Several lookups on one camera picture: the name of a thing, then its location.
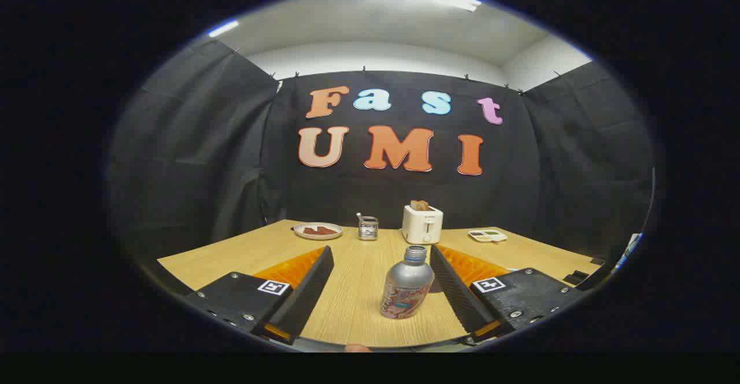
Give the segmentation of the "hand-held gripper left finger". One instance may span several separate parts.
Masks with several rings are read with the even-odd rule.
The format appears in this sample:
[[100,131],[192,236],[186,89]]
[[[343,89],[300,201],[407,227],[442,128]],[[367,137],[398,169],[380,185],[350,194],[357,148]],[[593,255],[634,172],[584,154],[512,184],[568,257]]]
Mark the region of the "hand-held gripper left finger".
[[243,333],[293,344],[334,266],[333,252],[325,246],[257,274],[230,272],[185,299]]

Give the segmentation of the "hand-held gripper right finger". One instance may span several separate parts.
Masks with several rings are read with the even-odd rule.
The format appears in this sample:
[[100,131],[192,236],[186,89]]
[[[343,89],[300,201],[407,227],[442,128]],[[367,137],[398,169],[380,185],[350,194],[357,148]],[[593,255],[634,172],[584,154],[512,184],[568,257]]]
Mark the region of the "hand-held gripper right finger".
[[430,252],[435,279],[473,342],[529,328],[584,297],[536,268],[510,271],[442,245]]

